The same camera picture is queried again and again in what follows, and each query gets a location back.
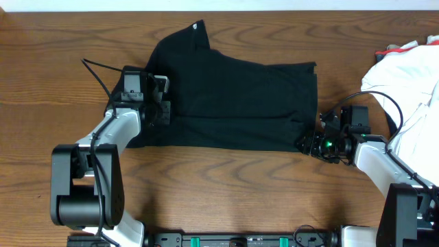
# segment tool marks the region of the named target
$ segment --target green connector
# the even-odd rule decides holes
[[[288,238],[287,237],[280,237],[279,238],[279,247],[288,247]]]
[[[192,237],[191,238],[191,247],[200,247],[200,238]]]

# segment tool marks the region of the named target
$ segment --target wood grain surface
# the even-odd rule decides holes
[[[143,67],[157,42],[204,19],[212,48],[263,64],[316,61],[319,111],[357,92],[388,44],[425,42],[438,12],[7,13],[0,24],[0,246],[65,246],[49,217],[51,151],[102,119],[106,95],[80,58]],[[117,72],[96,68],[112,88]],[[375,134],[381,107],[367,105]],[[141,148],[121,155],[126,209],[150,228],[292,232],[377,226],[384,198],[353,167],[286,152]]]

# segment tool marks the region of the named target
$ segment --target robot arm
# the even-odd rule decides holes
[[[73,236],[69,237],[67,246],[400,247],[439,242],[438,205],[432,200],[434,195],[418,181],[430,189],[434,186],[422,178],[414,179],[408,166],[402,161],[395,162],[385,151],[386,140],[370,134],[367,108],[355,106],[342,109],[341,121],[335,115],[325,115],[322,119],[324,132],[311,132],[298,142],[298,147],[304,154],[325,162],[347,160],[347,165],[355,165],[365,172],[387,197],[379,228],[343,226],[338,232],[297,230],[293,235],[148,235],[143,223],[134,220],[124,210],[119,155],[143,128],[152,124],[169,124],[170,102],[161,101],[169,80],[142,71],[122,73],[124,90],[115,104],[107,109],[104,120],[77,143],[58,145],[52,153],[50,213],[54,224],[95,234],[101,212],[104,212],[102,237],[105,240],[94,236]],[[92,139],[100,129],[93,145]],[[99,205],[96,180],[89,186],[73,182],[84,176],[95,176],[91,150],[99,163],[97,171],[103,207]]]
[[[303,137],[298,142],[302,153],[359,168],[386,197],[379,228],[343,227],[341,245],[437,246],[439,204],[434,184],[388,150],[384,137],[370,134],[368,109],[342,107],[340,120],[333,110],[320,116],[324,132]]]

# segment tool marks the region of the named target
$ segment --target black shirt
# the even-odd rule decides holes
[[[171,101],[170,125],[144,128],[128,147],[297,152],[296,140],[315,124],[315,65],[267,66],[224,56],[210,49],[204,22],[198,21],[159,42],[145,68],[170,80],[163,96]]]

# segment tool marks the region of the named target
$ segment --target white cloth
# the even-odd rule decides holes
[[[390,146],[407,165],[423,178],[439,185],[439,36],[427,44],[412,41],[390,52],[364,76],[361,91],[389,95],[401,107],[403,128]],[[399,126],[399,112],[381,95],[374,95]]]

